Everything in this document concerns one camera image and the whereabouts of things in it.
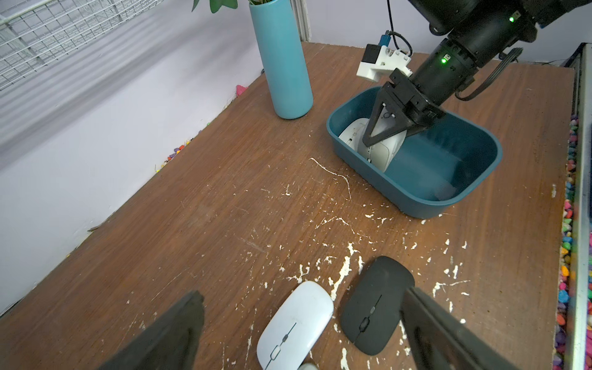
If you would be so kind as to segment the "grey white computer mouse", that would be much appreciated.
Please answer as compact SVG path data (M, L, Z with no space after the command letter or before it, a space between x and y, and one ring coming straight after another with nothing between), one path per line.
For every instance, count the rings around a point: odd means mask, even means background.
M396 120L392 117L384 118L381 117L377 120L377 123L372 131L371 136L377 136L383 131L395 126ZM393 135L386 138L383 141L376 143L373 146L366 146L363 142L359 144L359 150L361 154L368 162L375 166L378 170L385 172L393 158L400 150L401 146L406 137L406 131L402 131L399 134Z

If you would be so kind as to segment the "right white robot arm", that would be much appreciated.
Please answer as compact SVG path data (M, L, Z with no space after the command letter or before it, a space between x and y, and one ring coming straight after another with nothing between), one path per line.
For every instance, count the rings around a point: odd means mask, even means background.
M442 37L416 70L411 55L391 49L397 33L388 31L366 47L358 76L378 81L368 122L356 126L348 144L375 168L396 178L388 198L409 216L426 219L472 191L498 165L502 150L487 130L446 113L450 97L471 100L465 89L495 57L500 63L480 94L518 58L516 43L533 42L540 28L581 7L579 1L416 1L415 9Z

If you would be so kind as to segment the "white rounded computer mouse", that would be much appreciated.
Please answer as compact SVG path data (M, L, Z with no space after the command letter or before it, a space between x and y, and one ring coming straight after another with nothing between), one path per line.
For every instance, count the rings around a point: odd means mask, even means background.
M368 126L368 118L360 118L348 125L339 135L339 140L345 143L354 151L359 150L359 144Z

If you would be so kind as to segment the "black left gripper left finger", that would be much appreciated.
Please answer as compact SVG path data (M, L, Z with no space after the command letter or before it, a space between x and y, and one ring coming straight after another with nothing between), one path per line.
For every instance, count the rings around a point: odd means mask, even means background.
M204 325L204 297L191 291L101 369L192 369Z

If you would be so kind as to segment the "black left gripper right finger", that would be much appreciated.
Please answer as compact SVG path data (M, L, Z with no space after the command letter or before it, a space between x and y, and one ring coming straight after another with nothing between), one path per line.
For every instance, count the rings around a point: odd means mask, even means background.
M515 369L419 288L405 291L401 319L418 369Z

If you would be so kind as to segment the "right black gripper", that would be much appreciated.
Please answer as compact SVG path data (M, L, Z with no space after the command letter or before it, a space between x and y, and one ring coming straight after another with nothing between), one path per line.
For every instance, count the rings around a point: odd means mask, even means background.
M399 69L379 90L368 126L362 137L366 147L405 131L408 136L429 129L446 112L434 104Z

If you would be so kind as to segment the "black computer mouse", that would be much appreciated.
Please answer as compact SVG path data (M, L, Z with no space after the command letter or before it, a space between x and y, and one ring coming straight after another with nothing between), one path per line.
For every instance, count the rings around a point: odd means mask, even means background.
M340 324L348 340L368 356L379 354L401 320L405 292L414 286L413 275L399 262L376 258L342 308Z

